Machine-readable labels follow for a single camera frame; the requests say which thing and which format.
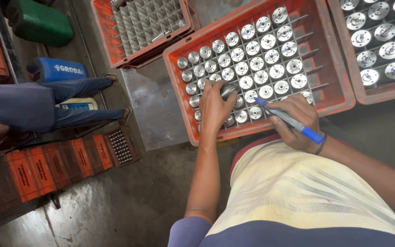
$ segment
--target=left hand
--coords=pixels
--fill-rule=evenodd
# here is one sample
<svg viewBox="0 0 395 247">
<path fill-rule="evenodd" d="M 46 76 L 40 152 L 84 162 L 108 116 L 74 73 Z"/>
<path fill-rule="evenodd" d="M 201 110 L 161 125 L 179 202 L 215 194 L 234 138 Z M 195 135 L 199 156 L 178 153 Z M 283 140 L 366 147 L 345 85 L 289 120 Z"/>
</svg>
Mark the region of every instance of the left hand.
<svg viewBox="0 0 395 247">
<path fill-rule="evenodd" d="M 217 131 L 227 120 L 228 115 L 234 108 L 237 93 L 233 92 L 227 101 L 220 97 L 222 81 L 205 82 L 204 92 L 200 98 L 199 109 L 202 123 L 200 124 L 201 137 L 217 137 Z"/>
</svg>

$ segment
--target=person's leg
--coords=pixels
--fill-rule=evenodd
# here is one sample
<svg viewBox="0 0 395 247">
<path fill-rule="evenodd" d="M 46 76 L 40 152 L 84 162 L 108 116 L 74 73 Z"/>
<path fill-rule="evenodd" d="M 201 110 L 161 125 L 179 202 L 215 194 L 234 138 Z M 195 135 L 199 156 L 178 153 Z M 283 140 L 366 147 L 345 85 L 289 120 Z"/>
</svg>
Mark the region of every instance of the person's leg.
<svg viewBox="0 0 395 247">
<path fill-rule="evenodd" d="M 39 83 L 39 85 L 53 90 L 56 104 L 60 104 L 78 95 L 97 91 L 111 84 L 112 80 L 109 77 Z"/>
</svg>

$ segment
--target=blue pants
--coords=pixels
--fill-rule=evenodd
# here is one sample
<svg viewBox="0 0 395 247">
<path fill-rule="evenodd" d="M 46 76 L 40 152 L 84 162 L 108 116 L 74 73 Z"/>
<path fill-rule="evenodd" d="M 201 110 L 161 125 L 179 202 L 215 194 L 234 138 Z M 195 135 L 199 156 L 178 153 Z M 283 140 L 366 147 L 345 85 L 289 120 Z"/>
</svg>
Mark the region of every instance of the blue pants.
<svg viewBox="0 0 395 247">
<path fill-rule="evenodd" d="M 71 81 L 40 83 L 53 90 L 54 101 L 60 104 L 70 98 L 97 91 L 112 84 L 110 78 L 87 78 Z M 123 117 L 124 110 L 81 110 L 56 108 L 56 126 L 87 124 L 98 120 L 113 120 Z"/>
</svg>

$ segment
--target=metal part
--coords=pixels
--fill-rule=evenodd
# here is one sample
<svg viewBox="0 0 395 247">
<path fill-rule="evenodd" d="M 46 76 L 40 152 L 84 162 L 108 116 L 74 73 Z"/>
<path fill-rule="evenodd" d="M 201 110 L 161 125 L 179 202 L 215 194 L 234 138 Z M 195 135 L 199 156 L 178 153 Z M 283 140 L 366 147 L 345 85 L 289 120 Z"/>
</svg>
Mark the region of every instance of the metal part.
<svg viewBox="0 0 395 247">
<path fill-rule="evenodd" d="M 260 41 L 260 45 L 262 46 L 263 49 L 269 50 L 272 47 L 274 47 L 275 42 L 276 42 L 275 36 L 273 36 L 272 34 L 266 34 Z"/>
<path fill-rule="evenodd" d="M 196 84 L 194 83 L 189 83 L 187 84 L 187 86 L 185 87 L 185 91 L 190 94 L 190 95 L 195 95 L 199 92 L 198 87 L 196 86 Z"/>
<path fill-rule="evenodd" d="M 254 103 L 254 97 L 257 97 L 257 92 L 255 90 L 249 90 L 244 94 L 245 101 L 248 103 Z"/>
<path fill-rule="evenodd" d="M 361 71 L 361 78 L 365 87 L 375 84 L 379 80 L 379 73 L 376 70 L 368 69 Z"/>
<path fill-rule="evenodd" d="M 222 79 L 230 81 L 234 78 L 234 70 L 232 68 L 226 68 L 222 71 Z"/>
<path fill-rule="evenodd" d="M 234 67 L 234 69 L 236 70 L 236 74 L 239 76 L 246 75 L 246 73 L 249 72 L 248 64 L 246 64 L 245 62 L 239 62 L 238 64 L 236 64 L 236 67 Z"/>
<path fill-rule="evenodd" d="M 265 85 L 265 86 L 261 87 L 259 90 L 260 98 L 271 98 L 273 93 L 274 93 L 274 90 L 269 85 Z"/>
<path fill-rule="evenodd" d="M 276 64 L 269 69 L 269 75 L 274 79 L 279 79 L 284 75 L 284 67 Z"/>
<path fill-rule="evenodd" d="M 251 41 L 246 45 L 246 53 L 255 56 L 260 51 L 260 45 L 256 41 Z"/>
<path fill-rule="evenodd" d="M 292 59 L 286 65 L 286 70 L 291 74 L 297 74 L 303 68 L 303 63 L 299 59 Z"/>
<path fill-rule="evenodd" d="M 243 76 L 239 80 L 240 87 L 243 89 L 249 89 L 252 87 L 253 81 L 250 76 Z"/>
<path fill-rule="evenodd" d="M 358 62 L 359 67 L 371 67 L 376 63 L 377 55 L 372 51 L 364 51 L 359 53 L 359 55 L 356 57 L 356 61 Z"/>
<path fill-rule="evenodd" d="M 266 32 L 271 28 L 271 20 L 267 16 L 260 17 L 255 24 L 258 32 Z"/>
<path fill-rule="evenodd" d="M 274 64 L 278 61 L 279 58 L 280 54 L 277 50 L 269 50 L 265 54 L 265 62 L 267 64 Z"/>
<path fill-rule="evenodd" d="M 244 40 L 250 40 L 254 37 L 255 34 L 255 28 L 251 24 L 247 24 L 242 28 L 242 31 L 240 32 L 242 35 L 242 39 Z"/>
<path fill-rule="evenodd" d="M 227 54 L 222 54 L 219 56 L 218 62 L 220 67 L 225 68 L 231 64 L 231 58 Z"/>
<path fill-rule="evenodd" d="M 246 113 L 245 110 L 235 112 L 234 116 L 236 118 L 236 121 L 240 124 L 242 124 L 242 123 L 246 122 L 246 120 L 248 120 L 248 113 Z"/>
<path fill-rule="evenodd" d="M 311 104 L 313 102 L 313 94 L 309 91 L 301 92 L 301 94 L 306 98 L 307 102 Z"/>
<path fill-rule="evenodd" d="M 236 48 L 231 52 L 231 59 L 233 59 L 234 62 L 240 62 L 244 57 L 245 53 L 241 48 Z"/>
<path fill-rule="evenodd" d="M 221 40 L 216 40 L 213 42 L 213 51 L 217 54 L 223 53 L 227 50 L 227 46 Z"/>
<path fill-rule="evenodd" d="M 265 65 L 265 62 L 263 62 L 263 59 L 261 57 L 255 57 L 255 58 L 251 59 L 251 62 L 249 63 L 251 70 L 254 70 L 254 71 L 261 70 L 264 65 Z"/>
<path fill-rule="evenodd" d="M 236 46 L 237 43 L 239 42 L 239 36 L 235 32 L 230 32 L 230 33 L 228 33 L 225 40 L 227 41 L 227 45 L 233 47 L 233 46 Z"/>
<path fill-rule="evenodd" d="M 287 81 L 277 81 L 274 84 L 274 91 L 277 94 L 285 94 L 289 91 L 289 84 Z"/>
<path fill-rule="evenodd" d="M 254 75 L 254 81 L 257 84 L 263 84 L 268 81 L 268 73 L 264 70 L 257 71 Z"/>
<path fill-rule="evenodd" d="M 258 106 L 251 107 L 249 109 L 249 117 L 251 119 L 259 119 L 262 116 L 262 109 Z"/>
<path fill-rule="evenodd" d="M 298 74 L 292 77 L 291 79 L 291 85 L 293 88 L 303 88 L 307 84 L 307 77 L 303 74 Z"/>
</svg>

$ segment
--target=shiny metal cylinder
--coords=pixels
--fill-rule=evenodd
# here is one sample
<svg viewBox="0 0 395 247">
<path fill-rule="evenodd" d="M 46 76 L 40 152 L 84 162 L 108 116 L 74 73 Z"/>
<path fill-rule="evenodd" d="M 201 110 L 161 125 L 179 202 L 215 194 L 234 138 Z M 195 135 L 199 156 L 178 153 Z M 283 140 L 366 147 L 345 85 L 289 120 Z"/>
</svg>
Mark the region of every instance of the shiny metal cylinder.
<svg viewBox="0 0 395 247">
<path fill-rule="evenodd" d="M 274 90 L 269 85 L 265 85 L 265 86 L 261 87 L 259 90 L 260 98 L 265 98 L 265 99 L 271 98 L 273 93 L 274 93 Z"/>
<path fill-rule="evenodd" d="M 274 84 L 274 91 L 277 94 L 285 94 L 289 91 L 289 84 L 287 81 L 277 81 Z"/>
<path fill-rule="evenodd" d="M 191 96 L 190 100 L 188 101 L 190 103 L 191 107 L 198 107 L 199 106 L 199 100 L 200 96 Z"/>
<path fill-rule="evenodd" d="M 257 84 L 264 84 L 268 81 L 268 73 L 264 70 L 257 71 L 254 75 L 254 81 Z"/>
<path fill-rule="evenodd" d="M 253 81 L 252 78 L 250 76 L 243 76 L 242 78 L 240 78 L 239 80 L 239 85 L 241 88 L 243 89 L 249 89 L 252 87 L 253 85 Z"/>
<path fill-rule="evenodd" d="M 249 63 L 251 70 L 254 70 L 254 71 L 261 70 L 264 65 L 265 65 L 265 62 L 263 61 L 263 59 L 261 57 L 255 57 L 255 58 L 251 59 L 251 62 Z"/>
<path fill-rule="evenodd" d="M 260 17 L 255 24 L 258 32 L 264 33 L 271 28 L 271 20 L 267 16 Z"/>
<path fill-rule="evenodd" d="M 246 53 L 255 56 L 260 51 L 260 45 L 256 41 L 251 41 L 246 45 Z"/>
<path fill-rule="evenodd" d="M 222 70 L 222 79 L 231 81 L 234 79 L 234 70 L 232 68 L 226 68 Z"/>
<path fill-rule="evenodd" d="M 217 54 L 224 53 L 228 50 L 226 44 L 221 40 L 213 42 L 213 51 Z"/>
<path fill-rule="evenodd" d="M 239 43 L 239 36 L 235 32 L 230 32 L 226 36 L 225 40 L 227 41 L 227 45 L 233 47 Z"/>
<path fill-rule="evenodd" d="M 185 91 L 190 94 L 190 95 L 195 95 L 199 93 L 199 89 L 196 86 L 196 84 L 194 83 L 189 83 L 187 84 L 187 86 L 185 87 Z"/>
<path fill-rule="evenodd" d="M 251 119 L 259 119 L 262 116 L 262 109 L 258 106 L 251 107 L 249 109 L 249 117 Z"/>
<path fill-rule="evenodd" d="M 279 58 L 280 54 L 277 50 L 269 50 L 265 54 L 265 62 L 267 64 L 274 64 L 278 61 Z"/>
<path fill-rule="evenodd" d="M 291 86 L 296 89 L 303 88 L 307 85 L 307 77 L 303 74 L 298 74 L 292 77 Z"/>
<path fill-rule="evenodd" d="M 245 110 L 235 112 L 234 116 L 236 118 L 236 121 L 240 124 L 242 124 L 242 123 L 246 122 L 246 120 L 248 120 L 248 113 Z"/>
<path fill-rule="evenodd" d="M 297 74 L 303 68 L 303 63 L 299 59 L 292 59 L 286 65 L 286 70 L 290 74 Z"/>
<path fill-rule="evenodd" d="M 359 53 L 356 57 L 356 61 L 361 68 L 371 67 L 376 63 L 377 55 L 372 51 L 364 51 Z"/>
<path fill-rule="evenodd" d="M 281 64 L 276 64 L 269 69 L 271 78 L 279 79 L 284 76 L 284 67 Z"/>
<path fill-rule="evenodd" d="M 241 48 L 236 48 L 231 52 L 231 59 L 234 62 L 240 62 L 245 58 L 245 53 Z"/>
</svg>

